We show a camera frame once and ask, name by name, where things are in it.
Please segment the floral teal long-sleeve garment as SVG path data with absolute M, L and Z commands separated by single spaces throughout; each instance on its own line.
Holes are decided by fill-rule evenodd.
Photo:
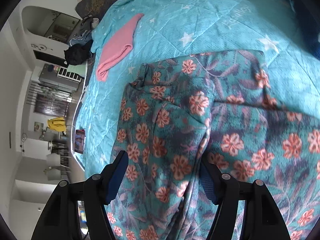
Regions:
M 259 51 L 143 64 L 123 92 L 112 155 L 129 164 L 107 217 L 116 239 L 205 239 L 217 207 L 201 157 L 243 182 L 264 181 L 291 239 L 319 219 L 319 120 L 271 93 Z

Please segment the white small rack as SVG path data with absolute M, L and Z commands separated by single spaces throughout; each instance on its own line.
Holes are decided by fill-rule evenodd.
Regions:
M 59 67 L 59 70 L 57 71 L 57 76 L 77 83 L 80 83 L 82 80 L 82 77 L 80 75 L 68 71 L 68 69 L 65 67 Z

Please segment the yellow jacket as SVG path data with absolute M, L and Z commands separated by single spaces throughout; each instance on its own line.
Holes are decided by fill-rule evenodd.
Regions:
M 57 132 L 65 132 L 67 130 L 64 117 L 57 117 L 47 120 L 47 125 L 50 129 Z

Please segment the smartphone on bed edge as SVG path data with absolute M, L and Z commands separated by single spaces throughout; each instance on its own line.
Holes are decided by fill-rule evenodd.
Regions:
M 77 129 L 74 136 L 74 151 L 76 153 L 83 154 L 85 148 L 85 140 L 85 131 L 83 129 Z

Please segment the pink folded cloth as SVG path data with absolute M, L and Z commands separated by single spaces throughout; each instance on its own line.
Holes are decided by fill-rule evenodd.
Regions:
M 96 70 L 98 81 L 105 82 L 109 70 L 123 60 L 133 49 L 133 36 L 143 13 L 136 14 L 104 45 Z

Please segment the teal star quilt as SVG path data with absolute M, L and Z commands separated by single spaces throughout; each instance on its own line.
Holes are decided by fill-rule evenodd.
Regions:
M 77 156 L 85 175 L 109 162 L 124 87 L 144 63 L 207 51 L 259 50 L 272 96 L 290 110 L 319 117 L 319 60 L 307 48 L 287 0 L 118 0 L 93 31 L 97 59 L 105 43 L 138 13 L 143 17 L 133 50 L 111 68 L 106 81 L 88 77 L 75 123 L 86 132 L 85 151 Z

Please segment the grey striped clothes pile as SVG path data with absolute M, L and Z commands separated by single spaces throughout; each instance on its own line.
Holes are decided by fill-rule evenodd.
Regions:
M 100 20 L 99 18 L 88 15 L 83 18 L 72 31 L 67 44 L 71 47 L 75 44 L 84 45 L 92 40 L 91 32 L 95 29 Z

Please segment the black clothes pile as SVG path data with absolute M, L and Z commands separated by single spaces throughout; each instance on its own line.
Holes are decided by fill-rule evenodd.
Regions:
M 84 45 L 77 43 L 65 50 L 64 55 L 67 64 L 77 66 L 90 59 L 92 57 L 92 44 L 93 40 L 89 40 Z

